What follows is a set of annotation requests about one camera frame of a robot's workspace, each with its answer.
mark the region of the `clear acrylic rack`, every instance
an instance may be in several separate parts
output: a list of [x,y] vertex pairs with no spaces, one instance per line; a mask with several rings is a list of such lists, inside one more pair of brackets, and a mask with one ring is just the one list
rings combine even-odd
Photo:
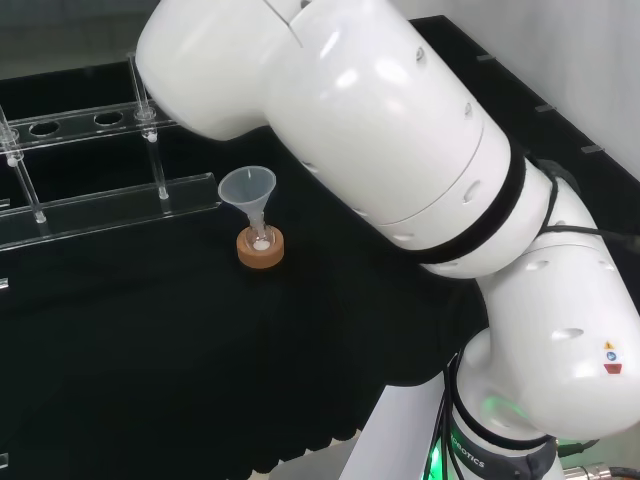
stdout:
[[[176,126],[149,100],[129,55],[136,101],[8,121],[0,106],[0,155],[15,171],[28,205],[0,199],[0,252],[92,232],[212,210],[220,205],[211,173],[167,181],[159,130]],[[29,151],[139,132],[154,183],[41,203],[27,169]]]

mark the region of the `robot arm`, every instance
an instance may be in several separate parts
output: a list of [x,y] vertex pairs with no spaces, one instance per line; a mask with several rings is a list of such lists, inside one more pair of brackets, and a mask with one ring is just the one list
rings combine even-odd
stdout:
[[[640,322],[604,242],[538,236],[550,180],[386,0],[163,0],[137,63],[185,127],[227,140],[270,125],[428,270],[478,278],[491,328],[458,384],[485,428],[580,440],[640,420]],[[595,227],[562,181],[559,222]]]

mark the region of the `funnel stem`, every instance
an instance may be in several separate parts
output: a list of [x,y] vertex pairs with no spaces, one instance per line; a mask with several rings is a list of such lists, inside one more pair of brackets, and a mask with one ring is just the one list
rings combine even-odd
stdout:
[[259,240],[267,239],[267,232],[264,224],[264,212],[249,215],[251,226],[258,232]]

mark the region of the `black cloth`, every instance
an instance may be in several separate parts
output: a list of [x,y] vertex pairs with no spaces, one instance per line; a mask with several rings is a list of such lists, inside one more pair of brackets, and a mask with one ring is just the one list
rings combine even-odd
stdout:
[[[498,123],[580,183],[603,228],[639,232],[640,188],[444,17],[415,22]],[[0,82],[9,118],[133,100],[126,64]],[[0,254],[0,453],[16,479],[245,479],[348,438],[384,385],[430,379],[486,326],[473,282],[434,277],[316,182],[270,129],[160,134],[167,177],[264,165],[284,262],[236,258],[228,207]],[[27,154],[43,201],[151,181],[137,135]],[[0,166],[0,197],[21,193]],[[634,300],[637,257],[612,248]],[[437,325],[455,288],[454,318]]]

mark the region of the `plastic funnel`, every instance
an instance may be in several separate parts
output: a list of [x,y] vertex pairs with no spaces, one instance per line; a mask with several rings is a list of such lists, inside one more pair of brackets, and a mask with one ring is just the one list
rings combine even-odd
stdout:
[[222,179],[218,194],[223,202],[242,210],[249,217],[256,236],[250,245],[265,250],[273,243],[272,233],[264,224],[264,207],[276,186],[275,174],[264,167],[243,167]]

